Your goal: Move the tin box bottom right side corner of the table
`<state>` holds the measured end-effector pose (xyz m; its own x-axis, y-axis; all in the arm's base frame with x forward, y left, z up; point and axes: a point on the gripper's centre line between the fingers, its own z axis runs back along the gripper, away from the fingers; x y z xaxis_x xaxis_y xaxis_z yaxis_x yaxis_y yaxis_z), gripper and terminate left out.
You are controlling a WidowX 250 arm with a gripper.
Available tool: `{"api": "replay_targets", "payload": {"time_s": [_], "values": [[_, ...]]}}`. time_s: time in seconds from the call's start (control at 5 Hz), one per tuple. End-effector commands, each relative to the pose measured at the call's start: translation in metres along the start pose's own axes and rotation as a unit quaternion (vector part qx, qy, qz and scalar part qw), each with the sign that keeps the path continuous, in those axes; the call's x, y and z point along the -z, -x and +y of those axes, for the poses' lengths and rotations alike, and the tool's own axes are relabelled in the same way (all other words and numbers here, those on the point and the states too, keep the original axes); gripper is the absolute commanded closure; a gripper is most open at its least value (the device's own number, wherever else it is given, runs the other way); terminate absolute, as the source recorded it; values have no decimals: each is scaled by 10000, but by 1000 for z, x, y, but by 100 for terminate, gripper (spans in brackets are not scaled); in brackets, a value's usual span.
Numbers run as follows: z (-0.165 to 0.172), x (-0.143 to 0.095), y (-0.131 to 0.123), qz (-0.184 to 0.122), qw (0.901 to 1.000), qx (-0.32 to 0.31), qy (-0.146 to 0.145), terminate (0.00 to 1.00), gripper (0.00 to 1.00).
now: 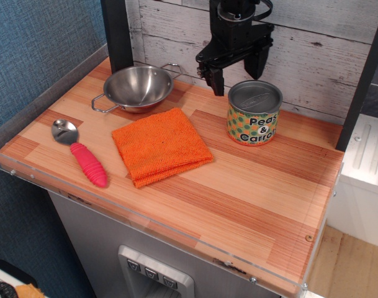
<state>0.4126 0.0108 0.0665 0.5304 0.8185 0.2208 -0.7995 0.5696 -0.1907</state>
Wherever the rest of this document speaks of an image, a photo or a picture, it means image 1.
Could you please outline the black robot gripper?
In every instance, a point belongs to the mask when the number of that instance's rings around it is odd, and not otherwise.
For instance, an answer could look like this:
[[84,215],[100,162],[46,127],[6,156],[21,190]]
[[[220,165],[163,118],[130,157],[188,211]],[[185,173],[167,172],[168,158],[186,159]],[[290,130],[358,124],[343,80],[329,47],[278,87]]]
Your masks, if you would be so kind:
[[252,24],[252,20],[232,22],[210,13],[211,40],[196,56],[197,73],[205,76],[215,96],[224,95],[223,69],[241,60],[245,71],[259,79],[266,65],[273,39],[272,24]]

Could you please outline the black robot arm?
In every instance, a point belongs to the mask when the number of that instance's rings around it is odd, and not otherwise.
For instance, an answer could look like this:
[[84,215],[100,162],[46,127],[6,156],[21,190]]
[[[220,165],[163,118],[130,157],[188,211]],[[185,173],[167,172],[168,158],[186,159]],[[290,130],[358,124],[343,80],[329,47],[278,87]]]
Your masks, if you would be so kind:
[[[256,6],[266,5],[268,10],[256,13]],[[212,38],[196,56],[197,73],[204,78],[216,96],[224,95],[223,69],[244,61],[245,71],[259,79],[266,65],[273,39],[272,24],[254,25],[272,12],[271,1],[210,1],[210,31]]]

